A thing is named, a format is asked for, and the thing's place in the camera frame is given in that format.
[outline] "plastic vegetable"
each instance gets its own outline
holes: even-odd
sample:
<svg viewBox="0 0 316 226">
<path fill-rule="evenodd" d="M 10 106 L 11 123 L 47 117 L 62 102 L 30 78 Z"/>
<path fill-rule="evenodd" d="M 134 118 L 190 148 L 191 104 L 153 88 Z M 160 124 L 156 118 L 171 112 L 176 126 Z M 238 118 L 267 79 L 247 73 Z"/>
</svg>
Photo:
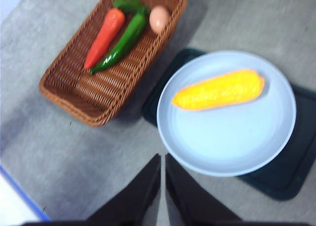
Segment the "plastic vegetable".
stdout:
<svg viewBox="0 0 316 226">
<path fill-rule="evenodd" d="M 257 72 L 244 69 L 181 89 L 172 103 L 185 110 L 204 110 L 256 99 L 265 85 Z"/>
<path fill-rule="evenodd" d="M 136 13 L 115 47 L 104 60 L 90 70 L 90 74 L 93 75 L 118 63 L 136 44 L 146 25 L 146 16 L 142 13 Z"/>
<path fill-rule="evenodd" d="M 84 69 L 90 69 L 105 54 L 111 41 L 118 34 L 124 22 L 125 15 L 121 10 L 111 8 L 108 11 L 101 30 L 85 59 Z"/>
<path fill-rule="evenodd" d="M 125 13 L 150 13 L 149 8 L 142 5 L 140 0 L 114 0 L 113 7 L 116 7 Z"/>
</svg>

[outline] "blue edge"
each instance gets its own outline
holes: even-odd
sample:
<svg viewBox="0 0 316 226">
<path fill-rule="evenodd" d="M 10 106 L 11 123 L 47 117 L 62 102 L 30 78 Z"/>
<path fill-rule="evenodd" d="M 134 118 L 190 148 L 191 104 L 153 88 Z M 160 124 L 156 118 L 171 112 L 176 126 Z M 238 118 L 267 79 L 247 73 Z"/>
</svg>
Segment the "blue edge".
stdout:
<svg viewBox="0 0 316 226">
<path fill-rule="evenodd" d="M 4 168 L 0 165 L 0 173 L 3 174 L 4 178 L 9 182 L 12 188 L 18 193 L 18 195 L 24 200 L 24 202 L 30 207 L 30 209 L 38 216 L 42 221 L 49 222 L 49 217 L 44 214 L 42 210 L 33 202 L 33 200 L 27 196 L 23 189 L 14 181 L 14 179 L 7 173 Z"/>
</svg>

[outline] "dark green cutting board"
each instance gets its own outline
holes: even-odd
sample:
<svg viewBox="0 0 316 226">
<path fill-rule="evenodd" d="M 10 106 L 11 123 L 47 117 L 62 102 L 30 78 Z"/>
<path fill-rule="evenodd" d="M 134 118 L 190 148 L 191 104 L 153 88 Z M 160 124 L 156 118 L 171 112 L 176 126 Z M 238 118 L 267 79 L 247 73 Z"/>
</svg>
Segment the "dark green cutting board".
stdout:
<svg viewBox="0 0 316 226">
<path fill-rule="evenodd" d="M 160 94 L 171 76 L 190 60 L 205 54 L 195 49 L 180 51 L 142 108 L 144 118 L 157 126 Z M 299 192 L 316 157 L 316 93 L 292 85 L 297 105 L 293 134 L 282 152 L 264 167 L 239 176 L 277 200 L 288 200 Z"/>
</svg>

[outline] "plate rim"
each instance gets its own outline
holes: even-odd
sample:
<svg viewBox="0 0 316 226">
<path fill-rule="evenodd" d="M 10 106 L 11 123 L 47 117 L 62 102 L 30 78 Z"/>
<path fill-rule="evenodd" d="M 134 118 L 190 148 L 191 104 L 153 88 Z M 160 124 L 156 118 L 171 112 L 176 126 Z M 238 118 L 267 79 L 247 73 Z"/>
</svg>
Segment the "plate rim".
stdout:
<svg viewBox="0 0 316 226">
<path fill-rule="evenodd" d="M 172 148 L 169 146 L 169 144 L 167 143 L 166 139 L 164 138 L 163 134 L 162 134 L 162 130 L 161 130 L 161 125 L 160 125 L 160 120 L 159 120 L 159 113 L 160 113 L 160 104 L 161 104 L 161 100 L 162 97 L 167 89 L 167 87 L 169 86 L 169 84 L 172 82 L 172 80 L 174 79 L 175 76 L 178 75 L 178 73 L 180 73 L 183 69 L 185 69 L 187 66 L 191 65 L 191 63 L 197 62 L 200 59 L 205 59 L 208 56 L 214 56 L 217 54 L 223 54 L 223 53 L 230 53 L 230 54 L 237 54 L 237 55 L 247 55 L 247 56 L 251 56 L 254 58 L 257 58 L 259 60 L 261 60 L 262 62 L 266 63 L 267 65 L 269 65 L 272 69 L 274 69 L 277 74 L 280 76 L 281 80 L 284 82 L 286 89 L 288 89 L 288 92 L 290 94 L 290 99 L 291 99 L 291 108 L 293 109 L 293 117 L 292 117 L 292 122 L 291 122 L 291 126 L 290 126 L 290 131 L 288 133 L 288 135 L 286 136 L 286 138 L 284 139 L 283 144 L 279 147 L 279 149 L 268 159 L 266 159 L 265 161 L 261 162 L 260 164 L 255 165 L 252 168 L 249 168 L 247 170 L 243 170 L 243 171 L 232 171 L 229 173 L 218 173 L 218 172 L 214 172 L 214 171 L 207 171 L 204 169 L 200 169 L 198 167 L 193 166 L 191 163 L 188 163 L 187 161 L 183 160 L 181 157 L 179 157 L 173 150 Z M 240 50 L 218 50 L 218 51 L 214 51 L 214 52 L 209 52 L 206 54 L 203 54 L 199 57 L 196 57 L 192 60 L 190 60 L 189 62 L 185 63 L 181 68 L 179 68 L 172 76 L 171 78 L 168 80 L 168 82 L 166 83 L 166 85 L 164 86 L 161 95 L 159 97 L 159 102 L 158 102 L 158 107 L 157 107 L 157 127 L 158 127 L 158 132 L 160 135 L 160 138 L 162 139 L 162 142 L 164 144 L 164 146 L 167 148 L 167 150 L 169 151 L 169 153 L 182 165 L 184 165 L 185 167 L 204 174 L 204 175 L 209 175 L 209 176 L 213 176 L 213 177 L 235 177 L 235 176 L 240 176 L 240 175 L 245 175 L 248 173 L 251 173 L 263 166 L 265 166 L 266 164 L 268 164 L 269 162 L 271 162 L 275 157 L 277 157 L 279 155 L 279 153 L 284 149 L 284 147 L 286 146 L 286 144 L 288 143 L 293 130 L 294 130 L 294 126 L 296 123 L 296 115 L 297 115 L 297 109 L 296 109 L 296 99 L 295 99 L 295 95 L 293 92 L 293 89 L 288 81 L 288 79 L 285 77 L 285 75 L 271 62 L 269 62 L 268 60 L 250 53 L 250 52 L 246 52 L 246 51 L 240 51 Z"/>
</svg>

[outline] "yellow corn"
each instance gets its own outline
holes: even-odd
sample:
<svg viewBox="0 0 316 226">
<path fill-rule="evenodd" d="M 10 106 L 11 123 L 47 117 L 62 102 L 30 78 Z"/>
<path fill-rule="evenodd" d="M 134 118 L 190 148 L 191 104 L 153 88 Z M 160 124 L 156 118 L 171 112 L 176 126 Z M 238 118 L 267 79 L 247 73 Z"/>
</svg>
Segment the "yellow corn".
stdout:
<svg viewBox="0 0 316 226">
<path fill-rule="evenodd" d="M 204 110 L 256 99 L 264 78 L 250 69 L 237 70 L 181 89 L 172 104 L 185 110 Z"/>
</svg>

